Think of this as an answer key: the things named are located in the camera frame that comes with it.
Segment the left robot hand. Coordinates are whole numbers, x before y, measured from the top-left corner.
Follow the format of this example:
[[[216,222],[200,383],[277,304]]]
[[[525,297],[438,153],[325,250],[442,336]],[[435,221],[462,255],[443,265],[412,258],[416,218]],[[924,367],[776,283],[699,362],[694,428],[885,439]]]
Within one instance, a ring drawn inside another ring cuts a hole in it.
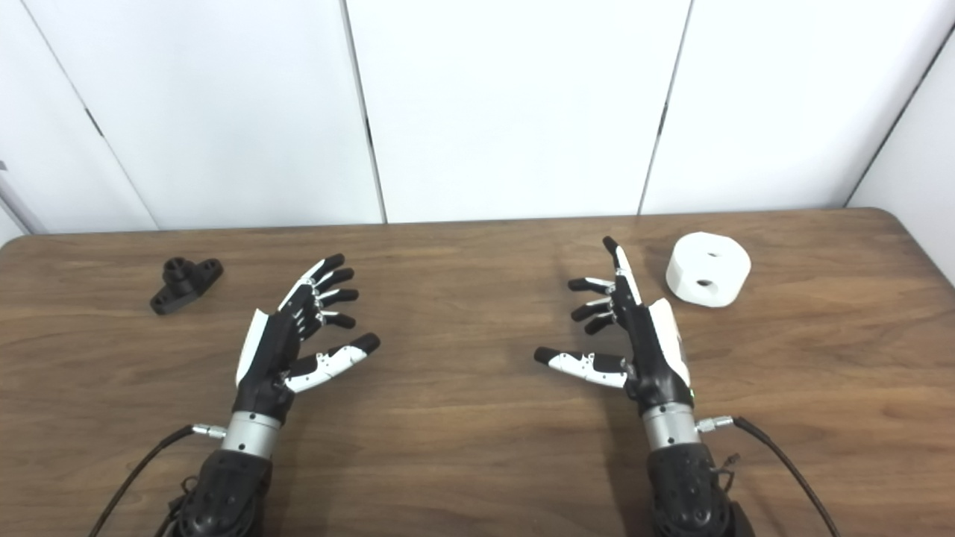
[[[239,356],[232,412],[284,424],[297,394],[343,374],[380,347],[379,337],[366,333],[324,353],[300,353],[301,345],[324,327],[355,327],[354,318],[330,309],[358,299],[356,289],[339,288],[352,278],[345,256],[334,254],[297,279],[273,312],[255,310]]]

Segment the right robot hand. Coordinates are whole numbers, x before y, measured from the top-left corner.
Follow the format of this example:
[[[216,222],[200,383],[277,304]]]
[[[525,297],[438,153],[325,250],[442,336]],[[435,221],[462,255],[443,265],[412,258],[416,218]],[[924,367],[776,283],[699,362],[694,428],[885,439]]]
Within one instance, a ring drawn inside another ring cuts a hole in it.
[[[610,236],[602,242],[612,258],[613,278],[570,280],[573,292],[589,290],[601,296],[573,310],[571,319],[584,322],[586,334],[620,327],[630,341],[630,353],[614,356],[539,347],[534,360],[580,380],[623,389],[640,412],[678,404],[693,407],[695,394],[671,303],[665,298],[645,303],[624,249]]]

